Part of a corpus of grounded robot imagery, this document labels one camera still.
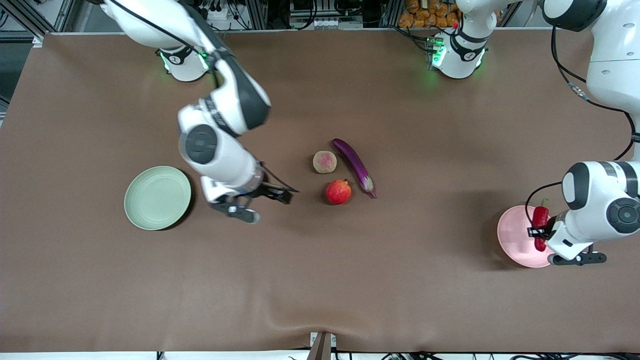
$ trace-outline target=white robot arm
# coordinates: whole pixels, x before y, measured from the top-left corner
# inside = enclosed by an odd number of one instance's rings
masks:
[[[91,2],[100,4],[136,42],[160,48],[174,65],[177,79],[199,78],[208,67],[224,77],[224,84],[178,114],[180,153],[202,174],[202,190],[211,207],[256,223],[259,215],[239,204],[239,197],[265,195],[290,203],[292,189],[266,183],[263,166],[236,140],[266,121],[269,97],[200,14],[176,0]]]
[[[463,79],[480,66],[487,40],[497,24],[495,10],[518,0],[457,0],[462,12],[458,27],[437,34],[442,39],[433,66],[454,79]]]
[[[640,0],[546,0],[542,9],[551,25],[572,31],[591,26],[587,88],[600,102],[627,112],[635,125],[640,115]],[[556,254],[571,260],[596,241],[638,232],[637,149],[631,161],[587,161],[567,171],[562,191],[569,210],[547,225],[547,245]]]
[[[437,35],[444,46],[434,55],[433,65],[449,77],[465,78],[480,64],[486,40],[496,24],[493,11],[514,1],[456,3],[463,18],[452,33]],[[551,25],[572,31],[591,30],[594,43],[587,88],[599,102],[627,112],[635,127],[640,116],[640,0],[542,0],[541,7]],[[553,256],[553,263],[587,263],[580,257],[594,242],[638,232],[637,149],[634,147],[632,161],[581,162],[564,175],[562,190],[569,210],[552,218],[544,228],[547,246],[561,258]]]

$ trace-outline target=chili pepper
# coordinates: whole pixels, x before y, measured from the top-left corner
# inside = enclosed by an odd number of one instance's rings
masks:
[[[536,207],[533,210],[533,228],[536,230],[542,229],[543,227],[545,227],[547,225],[547,222],[549,221],[549,209],[547,209],[544,205],[545,205],[545,200],[548,199],[543,199],[542,203],[540,204],[540,206]],[[536,250],[542,252],[544,251],[547,246],[545,245],[545,239],[542,238],[541,236],[536,236],[534,239],[534,243],[533,245],[536,247]]]

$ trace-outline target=pomegranate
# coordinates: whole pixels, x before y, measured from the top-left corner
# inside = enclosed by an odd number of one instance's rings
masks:
[[[351,197],[351,187],[349,181],[334,180],[326,188],[326,198],[333,205],[344,204]]]

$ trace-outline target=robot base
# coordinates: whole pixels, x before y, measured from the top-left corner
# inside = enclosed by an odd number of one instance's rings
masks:
[[[475,53],[466,54],[465,57],[471,60],[465,61],[453,50],[451,36],[449,36],[449,34],[439,33],[435,39],[436,43],[433,45],[435,54],[432,54],[429,60],[431,61],[431,66],[440,70],[442,74],[453,79],[464,79],[471,76],[478,66],[480,66],[484,50],[478,55]]]

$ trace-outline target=eggplant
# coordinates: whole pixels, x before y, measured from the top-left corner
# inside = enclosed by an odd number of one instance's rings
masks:
[[[364,164],[362,163],[362,160],[360,160],[360,157],[358,156],[356,151],[353,150],[353,148],[344,140],[338,138],[333,139],[331,143],[333,144],[333,147],[338,150],[338,152],[345,159],[347,159],[347,161],[351,165],[351,168],[353,169],[353,172],[356,175],[356,178],[358,178],[358,182],[360,183],[362,189],[373,199],[377,199],[376,190],[373,186],[373,180],[371,179],[371,176],[369,176],[367,169],[364,167]]]

